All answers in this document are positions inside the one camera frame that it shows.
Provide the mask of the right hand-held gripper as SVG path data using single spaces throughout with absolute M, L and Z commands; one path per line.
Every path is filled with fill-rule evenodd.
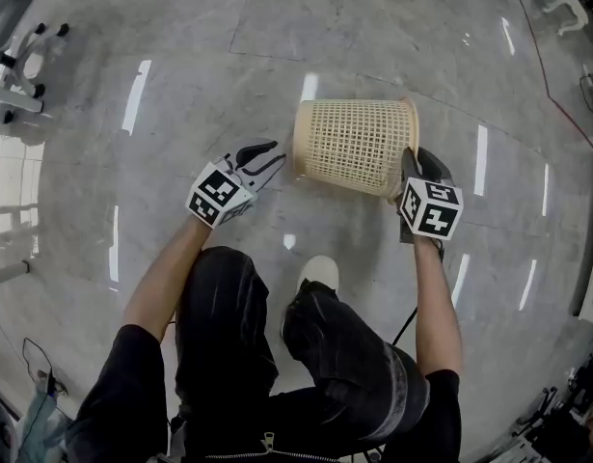
M 451 239 L 464 209 L 462 190 L 453 184 L 450 170 L 431 151 L 403 150 L 399 212 L 413 235 Z

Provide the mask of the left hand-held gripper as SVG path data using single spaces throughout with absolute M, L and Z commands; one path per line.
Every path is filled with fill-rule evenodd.
M 277 145 L 267 138 L 239 140 L 229 153 L 206 164 L 185 207 L 211 229 L 243 214 L 285 163 L 285 154 L 269 152 Z

